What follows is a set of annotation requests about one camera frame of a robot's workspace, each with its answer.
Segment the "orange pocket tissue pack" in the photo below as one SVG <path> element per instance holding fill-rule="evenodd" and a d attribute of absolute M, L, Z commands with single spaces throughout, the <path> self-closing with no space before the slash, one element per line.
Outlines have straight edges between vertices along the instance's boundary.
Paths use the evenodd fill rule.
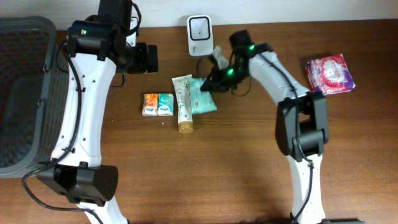
<path fill-rule="evenodd" d="M 158 110 L 158 94 L 157 93 L 144 94 L 142 115 L 157 116 L 157 110 Z"/>

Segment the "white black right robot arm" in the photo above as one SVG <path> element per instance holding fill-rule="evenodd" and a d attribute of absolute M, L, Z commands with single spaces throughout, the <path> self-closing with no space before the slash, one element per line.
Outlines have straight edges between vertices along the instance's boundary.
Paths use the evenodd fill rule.
<path fill-rule="evenodd" d="M 227 65 L 215 65 L 201 91 L 234 91 L 245 78 L 259 82 L 277 106 L 275 139 L 287 158 L 294 202 L 291 223 L 323 223 L 320 168 L 328 142 L 326 99 L 311 92 L 284 68 L 267 43 L 255 44 L 247 30 L 229 37 Z"/>

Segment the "teal pocket tissue pack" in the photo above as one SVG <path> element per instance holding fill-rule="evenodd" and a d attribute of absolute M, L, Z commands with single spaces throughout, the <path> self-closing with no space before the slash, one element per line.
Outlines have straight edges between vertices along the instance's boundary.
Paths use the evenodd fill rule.
<path fill-rule="evenodd" d="M 158 116 L 174 115 L 174 96 L 171 93 L 159 93 Z"/>

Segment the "red purple tissue pack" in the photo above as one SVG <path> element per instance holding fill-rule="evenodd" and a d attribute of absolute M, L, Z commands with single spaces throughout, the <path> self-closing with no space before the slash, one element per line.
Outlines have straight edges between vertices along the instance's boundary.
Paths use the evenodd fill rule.
<path fill-rule="evenodd" d="M 352 91 L 356 87 L 343 54 L 313 59 L 305 69 L 314 92 L 333 95 Z"/>

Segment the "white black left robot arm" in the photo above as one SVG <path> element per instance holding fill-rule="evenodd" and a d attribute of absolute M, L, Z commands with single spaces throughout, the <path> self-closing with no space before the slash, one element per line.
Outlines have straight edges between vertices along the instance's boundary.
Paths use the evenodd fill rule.
<path fill-rule="evenodd" d="M 101 1 L 96 14 L 68 28 L 63 46 L 69 84 L 62 127 L 50 161 L 35 176 L 92 223 L 127 222 L 115 196 L 118 169 L 102 164 L 100 137 L 114 75 L 159 69 L 157 47 L 135 41 L 141 19 L 131 0 Z"/>

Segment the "teal wipes packet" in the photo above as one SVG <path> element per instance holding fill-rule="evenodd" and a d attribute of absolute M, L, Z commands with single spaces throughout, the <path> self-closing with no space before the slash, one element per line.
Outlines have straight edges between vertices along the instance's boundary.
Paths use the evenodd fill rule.
<path fill-rule="evenodd" d="M 204 84 L 204 82 L 204 78 L 190 79 L 190 101 L 192 114 L 203 114 L 217 110 L 210 92 L 200 90 L 200 87 Z"/>

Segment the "white green cream tube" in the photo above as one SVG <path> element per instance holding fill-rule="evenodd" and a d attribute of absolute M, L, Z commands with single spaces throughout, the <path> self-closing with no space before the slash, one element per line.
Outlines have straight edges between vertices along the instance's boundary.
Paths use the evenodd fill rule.
<path fill-rule="evenodd" d="M 193 132 L 190 80 L 192 75 L 172 78 L 178 105 L 178 131 L 182 134 Z"/>

